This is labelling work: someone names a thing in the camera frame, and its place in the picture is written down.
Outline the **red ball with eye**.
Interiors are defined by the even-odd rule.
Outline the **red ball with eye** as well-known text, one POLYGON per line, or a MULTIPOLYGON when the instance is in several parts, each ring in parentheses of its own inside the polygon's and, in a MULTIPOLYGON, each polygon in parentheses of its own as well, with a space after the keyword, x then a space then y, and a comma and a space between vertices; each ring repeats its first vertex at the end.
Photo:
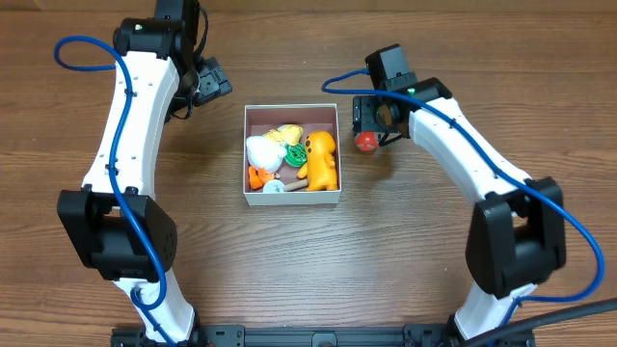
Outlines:
POLYGON ((363 131, 355 135, 356 147, 363 152, 374 152, 379 148, 379 139, 375 132, 363 131))

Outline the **white plush duck toy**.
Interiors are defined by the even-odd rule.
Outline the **white plush duck toy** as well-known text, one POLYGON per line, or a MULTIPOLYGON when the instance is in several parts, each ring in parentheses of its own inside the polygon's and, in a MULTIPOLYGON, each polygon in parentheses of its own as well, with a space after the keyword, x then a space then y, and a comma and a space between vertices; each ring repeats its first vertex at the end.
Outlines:
POLYGON ((253 190, 280 178, 278 171, 285 162, 286 147, 301 143, 303 135, 304 129, 300 125, 284 124, 246 139, 249 185, 253 190))

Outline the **orange dinosaur figure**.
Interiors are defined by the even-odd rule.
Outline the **orange dinosaur figure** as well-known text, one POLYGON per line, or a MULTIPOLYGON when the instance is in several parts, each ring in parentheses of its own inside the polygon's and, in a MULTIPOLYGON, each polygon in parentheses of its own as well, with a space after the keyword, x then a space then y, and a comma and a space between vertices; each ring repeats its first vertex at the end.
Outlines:
POLYGON ((307 181, 308 191, 337 190, 334 137, 327 131, 314 131, 307 136, 304 147, 307 162, 297 172, 297 177, 307 181))

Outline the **green plastic spinning top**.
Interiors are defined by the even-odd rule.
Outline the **green plastic spinning top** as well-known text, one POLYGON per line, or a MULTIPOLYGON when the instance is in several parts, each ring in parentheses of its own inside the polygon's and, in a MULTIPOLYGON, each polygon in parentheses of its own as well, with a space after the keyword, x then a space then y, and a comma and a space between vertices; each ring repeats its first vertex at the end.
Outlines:
POLYGON ((302 143, 286 147, 285 162, 294 168, 301 168, 307 161, 307 152, 302 143))

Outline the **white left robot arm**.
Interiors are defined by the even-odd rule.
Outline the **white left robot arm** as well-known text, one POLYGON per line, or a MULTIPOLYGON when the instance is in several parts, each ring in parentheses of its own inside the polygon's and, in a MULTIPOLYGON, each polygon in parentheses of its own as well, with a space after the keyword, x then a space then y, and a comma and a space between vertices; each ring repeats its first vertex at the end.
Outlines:
POLYGON ((137 346, 207 346, 196 310, 184 298, 173 264, 177 231, 155 200, 155 167, 165 123, 177 109, 192 110, 203 83, 205 35, 196 19, 125 19, 112 43, 83 42, 109 53, 115 89, 95 159, 80 189, 60 193, 57 213, 79 259, 131 301, 144 325, 137 346))

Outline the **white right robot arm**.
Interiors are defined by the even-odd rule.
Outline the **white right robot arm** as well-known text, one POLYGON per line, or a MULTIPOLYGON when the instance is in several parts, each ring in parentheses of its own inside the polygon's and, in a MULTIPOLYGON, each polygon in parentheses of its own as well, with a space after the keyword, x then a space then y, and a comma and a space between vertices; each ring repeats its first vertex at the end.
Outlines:
POLYGON ((368 55, 377 95, 353 99, 353 130, 362 150, 411 139, 446 170, 472 204, 466 262, 473 279, 464 304, 443 329, 446 346, 496 328, 514 300, 532 293, 566 261, 560 216, 526 191, 562 204, 550 178, 532 179, 475 130, 437 78, 418 80, 399 44, 368 55))

